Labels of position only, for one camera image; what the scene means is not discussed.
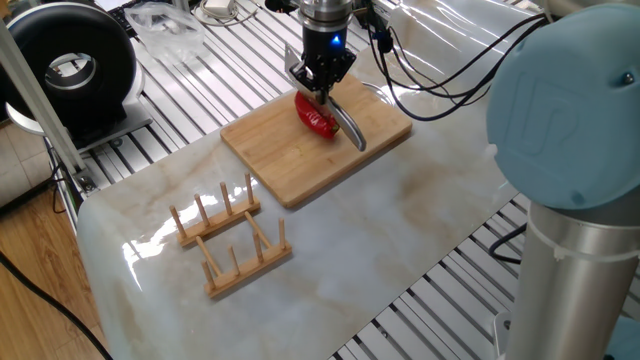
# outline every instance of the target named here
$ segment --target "silver metal cylinder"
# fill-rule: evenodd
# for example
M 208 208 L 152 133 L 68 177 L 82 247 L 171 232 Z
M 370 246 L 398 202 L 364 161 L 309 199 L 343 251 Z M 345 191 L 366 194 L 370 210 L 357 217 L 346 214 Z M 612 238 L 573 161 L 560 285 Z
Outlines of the silver metal cylinder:
M 532 203 L 506 360 L 602 360 L 638 266 L 637 221 L 602 225 Z
M 333 32 L 351 21 L 353 0 L 302 0 L 300 20 L 305 28 Z
M 184 12 L 189 12 L 189 0 L 172 0 L 173 6 Z

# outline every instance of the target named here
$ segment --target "wooden peg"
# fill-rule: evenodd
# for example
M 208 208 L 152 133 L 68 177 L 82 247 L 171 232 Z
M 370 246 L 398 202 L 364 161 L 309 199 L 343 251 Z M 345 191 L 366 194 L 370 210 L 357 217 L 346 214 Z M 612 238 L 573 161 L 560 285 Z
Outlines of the wooden peg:
M 253 244 L 256 246 L 256 254 L 258 255 L 258 263 L 262 264 L 264 262 L 264 257 L 262 256 L 262 246 L 260 245 L 260 237 L 257 232 L 253 232 Z
M 218 264 L 216 264 L 216 262 L 213 261 L 213 258 L 211 257 L 211 254 L 209 254 L 209 250 L 207 250 L 207 248 L 204 246 L 204 242 L 202 242 L 202 238 L 200 236 L 196 236 L 196 242 L 198 243 L 198 246 L 200 247 L 200 250 L 202 250 L 202 252 L 204 253 L 204 257 L 209 262 L 209 265 L 211 265 L 211 268 L 213 269 L 213 272 L 216 273 L 216 276 L 222 275 L 222 271 L 220 271 L 220 268 L 218 267 Z
M 264 233 L 262 233 L 262 230 L 260 229 L 258 224 L 256 224 L 256 222 L 253 220 L 253 217 L 251 216 L 251 214 L 249 214 L 248 211 L 245 211 L 244 217 L 247 218 L 247 221 L 249 222 L 249 224 L 251 224 L 251 226 L 253 227 L 253 230 L 258 233 L 260 240 L 262 240 L 262 243 L 267 248 L 267 250 L 271 248 L 271 243 L 269 242 L 269 240 L 267 240 L 267 237 L 264 236 Z
M 227 251 L 229 251 L 229 257 L 231 258 L 231 262 L 233 263 L 233 271 L 236 276 L 240 276 L 240 268 L 238 267 L 238 261 L 236 260 L 236 254 L 233 252 L 233 246 L 227 246 Z
M 249 205 L 253 205 L 253 189 L 251 188 L 251 174 L 244 174 L 244 181 L 247 183 L 247 197 L 249 198 Z
M 200 216 L 202 217 L 202 222 L 204 223 L 204 226 L 211 226 L 211 224 L 209 223 L 209 217 L 207 216 L 207 213 L 204 211 L 204 206 L 202 206 L 202 200 L 200 200 L 200 194 L 195 194 L 193 198 L 196 199 L 196 204 L 198 204 L 198 210 L 200 210 Z
M 233 214 L 233 210 L 231 210 L 231 203 L 229 202 L 227 184 L 225 184 L 224 181 L 220 183 L 220 190 L 222 190 L 222 198 L 224 199 L 224 207 L 227 208 L 227 215 L 231 215 Z
M 216 283 L 213 281 L 213 275 L 211 275 L 211 269 L 209 269 L 209 264 L 207 264 L 206 260 L 203 260 L 200 265 L 202 265 L 202 271 L 204 271 L 204 277 L 207 278 L 207 283 L 211 286 L 211 289 L 216 288 Z
M 173 216 L 173 221 L 176 222 L 176 227 L 178 228 L 178 232 L 180 233 L 180 236 L 182 236 L 183 238 L 186 238 L 187 233 L 186 231 L 184 231 L 184 226 L 182 226 L 182 223 L 180 222 L 180 217 L 178 216 L 176 207 L 173 205 L 169 206 L 169 211 L 171 211 L 171 216 Z
M 280 225 L 280 249 L 284 250 L 287 248 L 287 242 L 284 239 L 284 218 L 280 218 L 278 223 Z

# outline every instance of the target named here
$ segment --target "metal pole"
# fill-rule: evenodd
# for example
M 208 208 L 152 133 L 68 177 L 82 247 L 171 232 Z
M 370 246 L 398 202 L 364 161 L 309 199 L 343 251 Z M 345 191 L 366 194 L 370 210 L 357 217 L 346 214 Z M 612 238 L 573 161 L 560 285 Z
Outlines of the metal pole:
M 42 91 L 4 22 L 0 21 L 0 23 L 2 23 L 0 26 L 0 65 L 9 75 L 35 119 L 42 126 L 67 170 L 71 174 L 86 173 L 88 169 L 71 142 L 71 138 L 58 115 L 53 110 L 49 99 Z
M 532 203 L 506 360 L 602 360 L 638 266 L 638 205 L 610 221 L 614 206 Z

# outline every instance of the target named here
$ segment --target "wooden floor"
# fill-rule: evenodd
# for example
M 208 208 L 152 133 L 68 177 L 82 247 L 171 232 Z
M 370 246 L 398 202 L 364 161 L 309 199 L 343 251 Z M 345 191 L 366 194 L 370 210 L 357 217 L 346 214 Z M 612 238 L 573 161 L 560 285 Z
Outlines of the wooden floor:
M 0 250 L 106 345 L 75 235 L 67 215 L 52 211 L 52 196 L 47 190 L 0 216 Z M 77 328 L 1 266 L 0 309 L 0 360 L 101 359 Z

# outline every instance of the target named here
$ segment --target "plastic bag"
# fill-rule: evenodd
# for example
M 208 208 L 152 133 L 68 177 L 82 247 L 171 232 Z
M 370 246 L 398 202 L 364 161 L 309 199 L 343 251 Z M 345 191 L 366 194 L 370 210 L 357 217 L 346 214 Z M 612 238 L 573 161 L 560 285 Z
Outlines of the plastic bag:
M 165 3 L 145 3 L 124 10 L 151 56 L 172 64 L 188 61 L 206 51 L 205 29 L 191 14 Z

